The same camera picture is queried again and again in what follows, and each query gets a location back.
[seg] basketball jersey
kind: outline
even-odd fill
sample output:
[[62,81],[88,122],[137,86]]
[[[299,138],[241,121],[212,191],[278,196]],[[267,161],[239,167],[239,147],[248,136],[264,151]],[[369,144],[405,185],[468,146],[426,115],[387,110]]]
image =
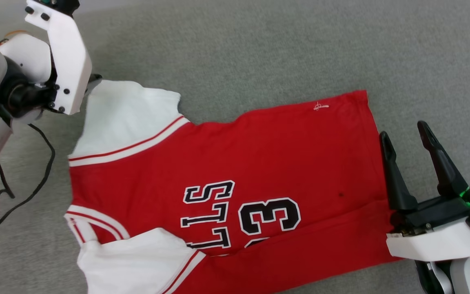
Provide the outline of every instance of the basketball jersey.
[[104,80],[69,157],[90,293],[272,293],[394,260],[365,91],[191,123]]

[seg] green light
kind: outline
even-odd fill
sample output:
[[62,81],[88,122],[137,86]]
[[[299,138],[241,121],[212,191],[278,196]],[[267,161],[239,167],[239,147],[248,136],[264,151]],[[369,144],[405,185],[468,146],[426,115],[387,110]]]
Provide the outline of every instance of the green light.
[[463,191],[463,192],[460,193],[460,197],[463,197],[463,195],[465,194],[465,192],[467,192],[467,190],[469,190],[469,187],[467,187],[467,188],[465,189],[465,191]]

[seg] gray carpet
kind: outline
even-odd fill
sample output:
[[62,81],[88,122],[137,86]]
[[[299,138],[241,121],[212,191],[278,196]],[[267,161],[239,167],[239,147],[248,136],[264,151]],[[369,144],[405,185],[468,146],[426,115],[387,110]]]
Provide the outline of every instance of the gray carpet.
[[[437,183],[419,119],[470,183],[470,0],[151,0],[76,20],[95,72],[181,93],[180,110],[195,123],[367,89],[418,199],[435,196]],[[17,28],[44,37],[24,24],[0,26],[0,37]],[[67,155],[83,117],[48,113],[37,122],[57,158],[36,199],[0,226],[0,294],[86,291],[63,219],[71,199]],[[0,159],[20,199],[41,179],[48,156],[38,134],[16,127]],[[15,202],[2,199],[2,210]],[[413,263],[401,261],[287,293],[421,290]]]

